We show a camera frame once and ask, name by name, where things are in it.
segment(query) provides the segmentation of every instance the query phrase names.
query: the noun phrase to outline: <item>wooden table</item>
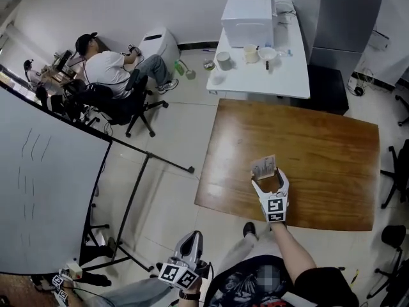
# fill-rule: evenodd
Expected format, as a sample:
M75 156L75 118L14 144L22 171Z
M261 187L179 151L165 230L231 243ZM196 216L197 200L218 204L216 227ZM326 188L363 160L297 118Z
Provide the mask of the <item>wooden table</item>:
M220 99L195 204L265 221L250 163L272 154L289 180L289 225L372 230L378 126L295 107ZM261 188L274 192L275 182Z

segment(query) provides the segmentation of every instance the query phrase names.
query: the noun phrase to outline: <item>wristwatch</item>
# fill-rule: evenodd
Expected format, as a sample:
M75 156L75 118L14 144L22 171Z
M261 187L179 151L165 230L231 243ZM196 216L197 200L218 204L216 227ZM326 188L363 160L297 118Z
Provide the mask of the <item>wristwatch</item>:
M200 292L197 294L186 294L182 290L179 291L179 298L184 300L199 300L200 299Z

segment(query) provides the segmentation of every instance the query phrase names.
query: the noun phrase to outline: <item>desk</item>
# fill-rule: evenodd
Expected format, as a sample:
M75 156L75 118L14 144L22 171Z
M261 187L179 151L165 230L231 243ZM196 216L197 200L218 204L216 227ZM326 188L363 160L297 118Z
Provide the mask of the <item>desk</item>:
M225 80L219 85L207 82L209 91L246 92L282 97L309 98L309 82L304 45L297 17L289 18L291 24L279 24L274 29L274 44L279 51L291 49L293 56L277 57L271 70L259 60L254 64L246 64L242 48L232 48L227 36L222 31L216 55L227 51L236 63L236 68L224 72Z
M272 154L289 180L289 225L372 229L380 176L378 126L260 102L220 99L195 204L265 221L250 163ZM262 182L264 192L277 190L273 180Z

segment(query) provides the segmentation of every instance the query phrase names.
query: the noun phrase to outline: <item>tiled floor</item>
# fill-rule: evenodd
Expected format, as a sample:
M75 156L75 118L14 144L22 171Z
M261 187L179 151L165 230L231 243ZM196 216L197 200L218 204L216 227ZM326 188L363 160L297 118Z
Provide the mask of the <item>tiled floor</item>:
M247 221L194 205L219 99L265 99L235 93L228 93L227 96L225 93L209 94L206 91L208 73L203 70L203 60L212 57L212 53L200 51L182 54L184 62L196 71L196 79L190 81L178 76L179 86L174 91L159 96L169 102L169 108L160 108L150 114L156 137L149 137L140 120L129 139L124 135L125 127L113 127L116 138L196 169L194 175L190 175L158 160L149 161L123 234L125 245L147 264L166 260L178 240L192 230L200 230L204 235L203 260L212 262L217 270L227 250L241 239L242 228ZM398 151L404 140L409 138L409 125L397 126L397 120L405 119L407 112L400 102L395 101L395 94L409 98L409 93L398 90L391 94L368 88L363 97L354 97L348 93L350 110L346 114L348 117L379 125L381 166L389 171L392 171L392 156L387 147L394 145ZM288 99L269 97L268 102L288 104ZM98 126L102 128L104 123L101 122ZM93 214L94 224L111 225L111 229L105 231L106 235L116 235L118 232L143 158L143 154L120 145L112 148L100 179L100 196L95 198L97 208ZM344 274L348 281L359 270L353 291L361 303L366 300L373 285L379 280L383 281L381 276L373 273L374 268L383 265L390 267L394 256L393 249L381 242L380 232L387 224L409 226L409 208L401 205L396 196L387 209L380 209L380 203L386 198L390 185L389 178L380 177L380 194L376 201L375 222L371 232L289 229L319 266L346 267ZM265 227L265 223L255 223L258 230ZM133 262L108 267L100 270L100 273L110 277L113 282L111 288L87 285L84 288L103 292L148 277L148 273ZM370 300L369 305L379 306L384 295L382 293ZM165 303L158 303L157 306L165 306Z

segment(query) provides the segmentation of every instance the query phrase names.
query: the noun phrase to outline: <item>green bottle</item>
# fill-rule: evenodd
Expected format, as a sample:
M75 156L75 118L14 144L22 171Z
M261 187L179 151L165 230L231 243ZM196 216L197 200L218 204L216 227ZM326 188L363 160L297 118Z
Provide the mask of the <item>green bottle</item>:
M174 69L176 69L181 76L185 73L183 67L178 63L178 60L174 62Z

